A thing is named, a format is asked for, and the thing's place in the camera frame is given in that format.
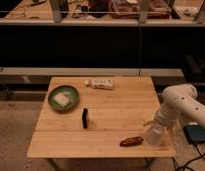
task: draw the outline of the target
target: wooden table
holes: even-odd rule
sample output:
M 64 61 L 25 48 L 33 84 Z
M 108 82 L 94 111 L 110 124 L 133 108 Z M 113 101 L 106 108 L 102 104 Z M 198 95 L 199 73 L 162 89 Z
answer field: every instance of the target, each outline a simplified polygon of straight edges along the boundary
M 154 117 L 160 104 L 150 77 L 106 77 L 113 90 L 86 87 L 93 77 L 54 77 L 49 85 L 33 134 L 28 157 L 31 158 L 120 158 L 172 157 L 175 149 L 166 132 L 160 147 L 146 141 L 140 146 L 120 147 L 127 137 L 142 136 L 143 126 Z M 80 95 L 73 111 L 58 114 L 48 104 L 51 90 L 60 85 L 74 86 Z M 88 129 L 83 129 L 82 112 L 88 108 Z
M 12 11 L 7 14 L 6 19 L 25 19 L 25 18 L 39 18 L 39 19 L 51 19 L 52 10 L 50 1 L 47 0 L 45 3 L 29 6 L 33 4 L 32 0 L 23 0 L 19 3 Z

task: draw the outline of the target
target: brown sausage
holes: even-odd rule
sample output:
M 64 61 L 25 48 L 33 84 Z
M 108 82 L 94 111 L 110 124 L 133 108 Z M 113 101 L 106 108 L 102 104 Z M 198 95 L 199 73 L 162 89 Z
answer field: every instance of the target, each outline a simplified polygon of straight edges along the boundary
M 126 138 L 125 140 L 120 142 L 120 146 L 122 147 L 131 147 L 135 145 L 140 145 L 143 141 L 143 138 L 140 136 Z

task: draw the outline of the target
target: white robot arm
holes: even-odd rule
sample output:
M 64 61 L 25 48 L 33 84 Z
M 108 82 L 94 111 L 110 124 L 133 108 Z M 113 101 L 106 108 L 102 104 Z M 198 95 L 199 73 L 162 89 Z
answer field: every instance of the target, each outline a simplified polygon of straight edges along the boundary
M 146 132 L 146 140 L 159 145 L 165 127 L 172 128 L 180 113 L 183 113 L 205 127 L 205 106 L 195 100 L 197 90 L 191 84 L 170 86 L 162 93 L 163 104 L 154 117 L 154 123 Z

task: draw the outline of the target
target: white food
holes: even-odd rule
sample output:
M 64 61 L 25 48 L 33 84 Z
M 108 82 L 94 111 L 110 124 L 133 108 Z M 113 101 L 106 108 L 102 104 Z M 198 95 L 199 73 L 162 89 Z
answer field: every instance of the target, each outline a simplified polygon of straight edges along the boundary
M 69 103 L 71 103 L 69 97 L 67 97 L 63 93 L 58 93 L 56 96 L 54 96 L 53 100 L 62 107 L 65 107 Z

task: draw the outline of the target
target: black marker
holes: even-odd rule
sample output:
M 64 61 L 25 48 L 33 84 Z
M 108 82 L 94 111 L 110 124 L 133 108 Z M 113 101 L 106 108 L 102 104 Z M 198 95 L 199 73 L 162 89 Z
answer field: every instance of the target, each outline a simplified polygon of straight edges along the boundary
M 88 113 L 88 109 L 84 108 L 83 109 L 83 113 L 82 113 L 82 121 L 83 121 L 83 128 L 86 129 L 88 128 L 88 124 L 87 124 L 87 113 Z

